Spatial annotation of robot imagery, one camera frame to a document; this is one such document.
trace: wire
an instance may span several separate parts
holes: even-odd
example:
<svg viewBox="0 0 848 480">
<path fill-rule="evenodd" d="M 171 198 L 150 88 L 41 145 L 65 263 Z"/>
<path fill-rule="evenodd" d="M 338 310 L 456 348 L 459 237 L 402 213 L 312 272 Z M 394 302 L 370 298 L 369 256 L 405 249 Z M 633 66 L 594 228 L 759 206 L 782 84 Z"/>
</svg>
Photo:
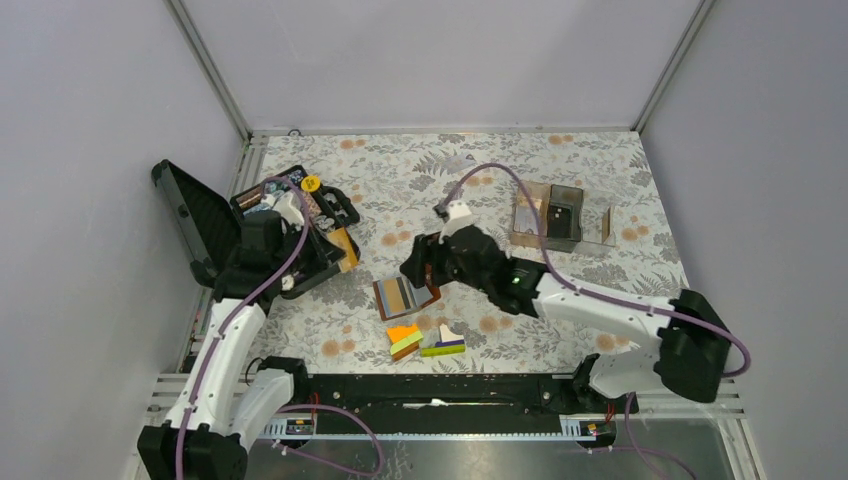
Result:
<svg viewBox="0 0 848 480">
<path fill-rule="evenodd" d="M 604 417 L 604 425 L 608 424 L 615 417 L 615 404 L 607 404 L 607 416 Z"/>
<path fill-rule="evenodd" d="M 633 405 L 633 399 L 636 398 L 636 392 L 630 392 L 627 394 L 627 403 L 624 404 L 624 429 L 627 430 L 627 438 L 630 439 L 630 445 L 632 445 L 633 451 L 639 454 L 639 458 L 645 462 L 645 465 L 651 469 L 652 472 L 656 473 L 660 478 L 668 478 L 662 470 L 659 469 L 656 465 L 651 463 L 648 460 L 648 456 L 645 455 L 645 449 L 640 447 L 636 443 L 636 437 L 633 436 L 633 430 L 630 428 L 630 406 Z"/>
<path fill-rule="evenodd" d="M 539 211 L 536 208 L 536 204 L 533 203 L 533 199 L 532 199 L 532 196 L 530 195 L 530 192 L 527 190 L 527 187 L 524 185 L 524 183 L 521 181 L 521 179 L 518 178 L 518 175 L 516 175 L 515 172 L 513 172 L 512 169 L 510 169 L 506 165 L 501 165 L 499 163 L 484 163 L 482 165 L 478 165 L 478 166 L 472 168 L 471 170 L 468 171 L 468 173 L 466 173 L 459 180 L 459 182 L 456 183 L 456 185 L 454 185 L 453 189 L 451 189 L 450 193 L 448 193 L 447 197 L 445 197 L 445 199 L 442 201 L 440 206 L 442 208 L 447 207 L 447 204 L 450 203 L 450 201 L 453 199 L 453 197 L 456 196 L 456 193 L 459 191 L 459 189 L 462 187 L 462 185 L 466 182 L 466 180 L 471 178 L 471 176 L 474 175 L 475 173 L 479 172 L 480 170 L 486 169 L 486 168 L 498 168 L 500 170 L 505 171 L 507 174 L 509 174 L 510 177 L 512 177 L 512 180 L 515 181 L 515 183 L 518 185 L 518 188 L 519 188 L 519 190 L 521 190 L 521 193 L 524 194 L 524 197 L 527 199 L 527 204 L 530 205 L 530 212 L 533 214 L 533 220 L 536 222 L 536 231 L 540 233 L 540 235 L 538 235 L 539 250 L 541 250 L 542 258 L 545 260 L 545 265 L 547 265 L 547 267 L 548 267 L 548 273 L 550 273 L 551 276 L 554 277 L 554 279 L 556 279 L 560 284 L 562 284 L 564 287 L 566 287 L 570 290 L 573 290 L 575 292 L 579 291 L 580 295 L 586 295 L 588 297 L 595 298 L 595 299 L 601 300 L 602 302 L 610 303 L 612 305 L 618 305 L 620 307 L 625 307 L 625 308 L 632 308 L 632 309 L 640 311 L 640 312 L 647 312 L 649 315 L 664 315 L 664 316 L 668 316 L 668 317 L 677 318 L 679 320 L 683 320 L 684 322 L 688 322 L 688 323 L 691 323 L 693 325 L 699 326 L 699 327 L 701 327 L 701 328 L 703 328 L 703 329 L 705 329 L 709 332 L 712 332 L 712 333 L 726 339 L 727 341 L 729 341 L 730 343 L 735 345 L 736 348 L 739 349 L 739 351 L 742 353 L 742 366 L 739 367 L 736 370 L 732 370 L 730 372 L 724 372 L 722 374 L 722 376 L 725 377 L 725 378 L 737 377 L 737 376 L 742 375 L 743 373 L 747 372 L 748 369 L 751 368 L 751 352 L 748 350 L 748 347 L 746 347 L 745 344 L 742 343 L 741 340 L 739 340 L 733 334 L 731 334 L 730 332 L 728 332 L 724 329 L 721 329 L 721 328 L 719 328 L 715 325 L 707 323 L 707 322 L 701 320 L 700 318 L 695 318 L 691 315 L 686 315 L 685 313 L 676 312 L 674 310 L 664 309 L 664 308 L 654 308 L 654 307 L 649 306 L 649 305 L 643 305 L 643 304 L 640 304 L 640 303 L 631 302 L 629 300 L 624 300 L 624 299 L 621 299 L 621 298 L 606 295 L 604 293 L 597 292 L 597 291 L 594 291 L 594 290 L 591 290 L 591 289 L 588 289 L 588 288 L 578 288 L 578 286 L 575 283 L 570 282 L 565 277 L 563 277 L 559 272 L 557 272 L 556 268 L 554 268 L 553 262 L 551 262 L 551 259 L 548 256 L 547 242 L 546 242 L 545 237 L 543 235 L 541 235 L 542 220 L 539 217 Z M 619 447 L 619 450 L 621 450 L 621 449 L 627 449 L 627 450 L 632 449 L 633 451 L 638 453 L 639 457 L 642 458 L 642 460 L 645 462 L 645 464 L 648 465 L 648 467 L 654 473 L 659 475 L 661 478 L 666 478 L 665 474 L 662 473 L 661 470 L 659 470 L 656 466 L 654 466 L 648 460 L 648 457 L 647 457 L 646 454 L 654 454 L 654 455 L 658 455 L 658 456 L 661 456 L 661 457 L 664 457 L 664 458 L 669 458 L 669 459 L 673 460 L 675 463 L 677 463 L 678 465 L 680 465 L 683 469 L 685 469 L 690 475 L 692 475 L 692 478 L 696 478 L 694 471 L 688 465 L 683 463 L 682 460 L 678 459 L 677 457 L 674 457 L 673 455 L 671 455 L 669 453 L 642 448 L 642 447 L 639 447 L 636 444 L 635 439 L 633 437 L 633 433 L 630 429 L 630 407 L 633 404 L 633 399 L 635 397 L 636 397 L 635 392 L 630 393 L 627 396 L 627 404 L 626 404 L 625 410 L 624 410 L 624 426 L 625 426 L 625 429 L 627 430 L 628 436 L 630 437 L 630 443 L 633 446 L 632 447 Z"/>
<path fill-rule="evenodd" d="M 568 454 L 578 454 L 578 455 L 596 455 L 598 453 L 618 453 L 618 452 L 635 452 L 636 449 L 633 447 L 607 447 L 607 448 L 590 448 L 589 450 L 568 450 L 565 453 Z M 676 463 L 680 468 L 686 470 L 686 473 L 689 474 L 693 479 L 697 480 L 698 475 L 694 470 L 678 456 L 672 455 L 668 452 L 663 452 L 662 450 L 655 450 L 653 448 L 642 448 L 642 452 L 647 455 L 653 455 L 655 457 L 664 458 L 666 460 L 671 460 Z"/>
<path fill-rule="evenodd" d="M 250 372 L 250 367 L 252 367 L 257 360 L 262 360 L 262 357 L 254 358 L 250 361 L 250 363 L 247 364 L 247 368 L 244 369 L 244 383 L 246 383 L 248 387 L 250 386 L 250 380 L 248 380 L 247 374 Z"/>
<path fill-rule="evenodd" d="M 277 413 L 286 413 L 286 412 L 292 412 L 292 411 L 295 411 L 295 410 L 307 410 L 307 409 L 325 410 L 325 411 L 328 411 L 328 412 L 338 413 L 340 415 L 344 415 L 345 417 L 353 420 L 354 423 L 359 425 L 359 427 L 362 428 L 362 430 L 364 430 L 365 433 L 367 433 L 369 437 L 371 437 L 371 443 L 374 444 L 374 448 L 377 450 L 377 468 L 375 468 L 371 472 L 363 472 L 361 470 L 355 470 L 355 469 L 350 468 L 350 467 L 345 467 L 344 465 L 340 465 L 340 464 L 335 463 L 331 460 L 327 460 L 326 458 L 322 458 L 322 457 L 319 457 L 319 456 L 316 456 L 316 455 L 312 455 L 311 453 L 301 452 L 300 450 L 282 447 L 284 455 L 286 453 L 293 453 L 293 454 L 299 455 L 303 458 L 308 458 L 310 460 L 314 460 L 316 462 L 323 463 L 324 465 L 328 465 L 330 467 L 335 468 L 336 470 L 341 470 L 342 472 L 349 473 L 351 475 L 361 475 L 363 477 L 376 477 L 377 475 L 380 474 L 380 472 L 383 470 L 383 465 L 385 465 L 385 463 L 386 463 L 386 456 L 383 453 L 383 446 L 380 445 L 380 441 L 377 440 L 377 435 L 375 435 L 374 432 L 370 428 L 368 428 L 368 425 L 366 425 L 365 422 L 360 420 L 359 417 L 357 417 L 356 415 L 348 412 L 347 410 L 343 410 L 343 409 L 338 408 L 338 407 L 333 407 L 331 405 L 314 405 L 314 404 L 290 405 L 290 406 L 283 407 L 283 408 L 277 410 Z"/>
<path fill-rule="evenodd" d="M 459 189 L 462 187 L 462 185 L 466 182 L 466 180 L 471 178 L 471 176 L 474 175 L 475 173 L 479 172 L 480 170 L 486 169 L 486 168 L 501 169 L 501 170 L 505 171 L 506 173 L 508 173 L 509 176 L 512 177 L 512 179 L 515 181 L 515 183 L 518 184 L 518 188 L 521 190 L 521 193 L 523 193 L 524 196 L 527 198 L 527 204 L 530 205 L 530 212 L 533 214 L 533 220 L 535 220 L 535 222 L 536 222 L 536 231 L 541 233 L 542 232 L 542 220 L 539 217 L 539 212 L 536 209 L 535 203 L 533 203 L 533 199 L 532 199 L 532 196 L 530 195 L 530 191 L 527 190 L 527 187 L 524 186 L 524 183 L 521 181 L 520 178 L 518 178 L 518 175 L 516 175 L 515 172 L 512 171 L 512 169 L 510 169 L 506 165 L 501 165 L 500 163 L 484 163 L 482 165 L 478 165 L 478 166 L 472 168 L 471 170 L 469 170 L 468 173 L 466 173 L 461 179 L 459 179 L 459 182 L 457 182 L 457 184 L 454 185 L 453 189 L 451 189 L 450 193 L 448 193 L 448 196 L 442 201 L 441 206 L 447 207 L 447 204 L 453 199 L 454 196 L 456 196 L 456 193 L 459 191 Z M 664 316 L 668 316 L 668 317 L 674 317 L 674 318 L 677 318 L 679 320 L 683 320 L 684 322 L 688 322 L 688 323 L 697 325 L 697 326 L 699 326 L 699 327 L 701 327 L 705 330 L 708 330 L 708 331 L 726 339 L 727 341 L 729 341 L 730 343 L 735 345 L 736 348 L 739 349 L 739 351 L 742 353 L 743 361 L 742 361 L 742 366 L 739 367 L 738 369 L 730 371 L 730 372 L 724 372 L 722 374 L 722 376 L 725 377 L 725 378 L 737 377 L 737 376 L 742 375 L 743 373 L 747 372 L 748 369 L 751 368 L 751 352 L 748 351 L 748 347 L 746 347 L 745 344 L 742 343 L 741 340 L 736 338 L 733 334 L 731 334 L 727 330 L 719 328 L 719 327 L 717 327 L 713 324 L 707 323 L 707 322 L 701 320 L 700 318 L 695 318 L 691 315 L 686 315 L 685 313 L 676 312 L 674 310 L 669 310 L 669 309 L 664 309 L 664 308 L 654 308 L 650 305 L 643 305 L 641 303 L 631 302 L 629 300 L 624 300 L 624 299 L 621 299 L 621 298 L 606 295 L 604 293 L 597 292 L 597 291 L 594 291 L 594 290 L 591 290 L 591 289 L 588 289 L 588 288 L 579 288 L 578 289 L 578 286 L 576 284 L 568 281 L 559 272 L 557 272 L 556 268 L 554 268 L 554 265 L 551 262 L 550 257 L 548 256 L 548 247 L 547 247 L 547 242 L 545 240 L 545 237 L 543 235 L 538 235 L 538 238 L 539 238 L 539 250 L 541 250 L 542 258 L 544 258 L 545 265 L 547 265 L 547 267 L 548 267 L 548 270 L 549 270 L 548 273 L 550 273 L 551 276 L 554 277 L 554 279 L 556 279 L 559 283 L 561 283 L 566 288 L 573 290 L 573 291 L 579 290 L 580 295 L 586 295 L 588 297 L 592 297 L 592 298 L 601 300 L 603 302 L 610 303 L 612 305 L 618 305 L 620 307 L 625 307 L 625 308 L 632 308 L 632 309 L 640 311 L 640 312 L 648 312 L 649 315 L 664 315 Z"/>
<path fill-rule="evenodd" d="M 309 395 L 309 403 L 314 403 L 316 405 L 321 403 L 321 396 L 318 395 L 318 392 L 315 392 L 315 393 L 312 393 L 311 395 Z M 313 433 L 315 432 L 315 409 L 314 408 L 312 409 L 312 432 Z"/>
<path fill-rule="evenodd" d="M 233 322 L 233 320 L 238 316 L 238 314 L 249 305 L 253 300 L 256 299 L 262 292 L 265 291 L 272 283 L 274 283 L 278 278 L 283 276 L 283 273 L 294 263 L 294 260 L 300 254 L 300 251 L 303 249 L 303 245 L 306 243 L 306 237 L 309 230 L 309 207 L 306 203 L 306 198 L 303 196 L 303 192 L 300 191 L 297 187 L 295 187 L 294 183 L 288 177 L 269 177 L 262 181 L 260 184 L 260 192 L 265 192 L 265 185 L 268 182 L 283 182 L 285 183 L 290 190 L 292 190 L 295 195 L 297 195 L 298 200 L 300 200 L 300 212 L 303 214 L 303 218 L 305 223 L 303 228 L 300 231 L 300 237 L 297 239 L 297 245 L 295 245 L 294 250 L 292 251 L 289 258 L 286 259 L 283 266 L 280 267 L 274 274 L 268 277 L 268 280 L 265 280 L 261 285 L 256 287 L 255 290 L 250 292 L 247 297 L 244 298 L 236 308 L 230 312 L 229 315 L 221 322 L 221 326 L 218 328 L 218 335 L 212 340 L 212 343 L 209 344 L 209 349 L 206 351 L 206 354 L 203 357 L 203 360 L 200 363 L 200 368 L 197 371 L 197 376 L 194 380 L 194 385 L 191 388 L 191 395 L 189 395 L 189 404 L 183 412 L 183 420 L 180 423 L 180 429 L 177 432 L 177 448 L 176 448 L 176 477 L 177 480 L 185 480 L 185 472 L 183 471 L 183 447 L 185 446 L 185 436 L 186 431 L 188 430 L 189 417 L 194 412 L 195 406 L 194 402 L 197 400 L 198 392 L 200 391 L 200 385 L 203 382 L 203 377 L 206 375 L 206 370 L 209 368 L 209 362 L 212 360 L 212 356 L 215 353 L 215 349 L 218 347 L 218 343 L 224 337 L 224 334 L 227 331 L 227 327 Z"/>
</svg>

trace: metal frame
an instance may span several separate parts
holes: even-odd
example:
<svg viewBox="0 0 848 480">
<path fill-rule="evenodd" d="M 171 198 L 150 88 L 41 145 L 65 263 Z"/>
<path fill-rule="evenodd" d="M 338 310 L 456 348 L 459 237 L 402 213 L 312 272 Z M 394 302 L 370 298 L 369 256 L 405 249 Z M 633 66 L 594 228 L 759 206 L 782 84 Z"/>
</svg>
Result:
<svg viewBox="0 0 848 480">
<path fill-rule="evenodd" d="M 250 143 L 244 152 L 244 158 L 236 172 L 233 185 L 228 196 L 233 196 L 252 187 L 259 181 L 259 171 L 262 169 L 262 160 L 265 159 L 265 150 L 268 148 L 268 136 L 254 132 L 250 137 Z"/>
<path fill-rule="evenodd" d="M 218 67 L 212 60 L 209 50 L 203 43 L 200 32 L 198 32 L 197 27 L 194 25 L 194 21 L 192 21 L 185 3 L 183 3 L 183 0 L 164 0 L 164 2 L 174 16 L 177 26 L 185 36 L 186 43 L 188 43 L 189 48 L 200 63 L 200 68 L 203 70 L 206 79 L 209 80 L 212 90 L 215 92 L 218 100 L 221 101 L 221 105 L 224 107 L 224 111 L 227 117 L 229 117 L 230 122 L 232 122 L 233 128 L 236 129 L 242 140 L 247 141 L 251 134 L 250 126 L 244 119 L 244 115 L 242 115 L 238 103 L 233 98 L 233 94 L 227 88 L 227 84 L 224 83 L 221 72 L 218 71 Z"/>
<path fill-rule="evenodd" d="M 179 395 L 185 389 L 187 373 L 163 373 L 156 381 L 156 387 L 150 397 L 147 411 L 150 414 L 158 414 L 173 407 Z M 248 374 L 247 379 L 253 381 L 255 374 Z M 240 376 L 238 384 L 233 391 L 233 400 L 240 399 L 247 392 L 247 384 L 244 376 Z M 718 398 L 715 403 L 700 404 L 678 397 L 667 391 L 656 393 L 639 394 L 639 413 L 631 417 L 635 420 L 744 420 L 745 410 L 739 399 L 736 383 L 731 379 L 723 380 L 719 386 Z M 603 418 L 602 414 L 579 414 L 568 415 L 572 420 L 597 420 Z"/>
<path fill-rule="evenodd" d="M 254 135 L 264 135 L 266 137 L 279 137 L 289 135 L 427 135 L 440 133 L 581 133 L 581 132 L 629 132 L 631 129 L 628 126 L 612 126 L 612 127 L 465 127 L 465 128 L 433 128 L 433 127 L 396 127 L 396 128 L 330 128 L 330 129 L 300 129 L 297 127 L 291 128 L 273 128 L 266 130 L 255 130 Z"/>
<path fill-rule="evenodd" d="M 677 46 L 674 48 L 671 58 L 668 59 L 668 63 L 666 63 L 665 68 L 660 74 L 657 84 L 654 85 L 654 89 L 651 91 L 648 101 L 645 103 L 645 106 L 642 107 L 642 111 L 639 112 L 639 116 L 636 117 L 636 121 L 631 127 L 631 130 L 634 132 L 641 135 L 642 132 L 645 131 L 645 126 L 648 124 L 648 120 L 651 119 L 651 115 L 653 115 L 657 108 L 657 104 L 659 104 L 660 99 L 668 89 L 671 79 L 677 73 L 680 63 L 689 52 L 689 47 L 692 46 L 692 43 L 695 41 L 695 37 L 698 36 L 698 32 L 701 31 L 704 21 L 707 19 L 707 16 L 710 14 L 716 3 L 718 3 L 718 0 L 701 0 L 698 4 L 698 7 L 695 9 L 695 13 L 692 14 L 692 18 L 689 19 L 689 24 L 686 25 L 686 29 L 683 30 L 683 35 L 677 42 Z"/>
<path fill-rule="evenodd" d="M 751 440 L 750 424 L 746 418 L 716 421 L 724 450 L 735 478 L 766 480 L 760 454 Z"/>
</svg>

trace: floral pattern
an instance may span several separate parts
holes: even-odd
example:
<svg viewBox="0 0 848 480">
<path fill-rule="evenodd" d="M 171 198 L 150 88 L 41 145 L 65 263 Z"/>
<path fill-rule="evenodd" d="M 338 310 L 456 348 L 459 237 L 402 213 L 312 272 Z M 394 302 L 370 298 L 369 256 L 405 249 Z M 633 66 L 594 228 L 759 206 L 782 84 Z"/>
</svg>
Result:
<svg viewBox="0 0 848 480">
<path fill-rule="evenodd" d="M 604 257 L 552 252 L 564 274 L 645 295 L 675 295 L 686 277 L 639 137 L 630 132 L 272 137 L 261 175 L 300 164 L 341 188 L 362 220 L 350 229 L 360 264 L 292 301 L 277 299 L 248 358 L 303 358 L 313 373 L 563 372 L 593 352 L 630 348 L 623 337 L 579 319 L 508 316 L 464 285 L 415 315 L 383 322 L 371 282 L 397 274 L 419 233 L 441 221 L 433 206 L 473 165 L 500 162 L 522 179 L 614 192 L 617 245 Z M 477 225 L 513 255 L 538 251 L 509 243 L 516 186 L 501 171 L 481 171 L 462 188 Z M 386 328 L 418 324 L 424 346 L 438 325 L 465 335 L 464 355 L 395 363 Z"/>
</svg>

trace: rectangular box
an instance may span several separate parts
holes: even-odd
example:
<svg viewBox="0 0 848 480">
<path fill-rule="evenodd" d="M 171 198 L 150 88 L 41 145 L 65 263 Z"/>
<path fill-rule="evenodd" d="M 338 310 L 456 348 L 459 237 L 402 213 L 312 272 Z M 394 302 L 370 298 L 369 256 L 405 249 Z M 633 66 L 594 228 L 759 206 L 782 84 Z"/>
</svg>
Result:
<svg viewBox="0 0 848 480">
<path fill-rule="evenodd" d="M 541 234 L 549 249 L 560 252 L 603 255 L 615 247 L 613 194 L 564 185 L 523 183 L 539 212 L 542 231 L 536 231 L 531 204 L 517 190 L 510 243 L 538 248 Z"/>
</svg>

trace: white wall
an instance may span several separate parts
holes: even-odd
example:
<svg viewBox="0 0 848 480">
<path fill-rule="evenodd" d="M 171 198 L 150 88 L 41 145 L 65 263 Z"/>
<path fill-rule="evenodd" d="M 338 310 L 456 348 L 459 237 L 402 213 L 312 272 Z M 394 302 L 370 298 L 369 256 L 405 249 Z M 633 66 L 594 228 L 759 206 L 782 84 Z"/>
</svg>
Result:
<svg viewBox="0 0 848 480">
<path fill-rule="evenodd" d="M 629 126 L 698 0 L 186 0 L 254 128 Z"/>
<path fill-rule="evenodd" d="M 162 1 L 0 2 L 0 65 L 0 478 L 118 478 L 196 292 L 150 168 L 239 140 Z"/>
<path fill-rule="evenodd" d="M 751 347 L 769 478 L 845 478 L 843 0 L 719 2 L 643 141 L 694 287 Z"/>
</svg>

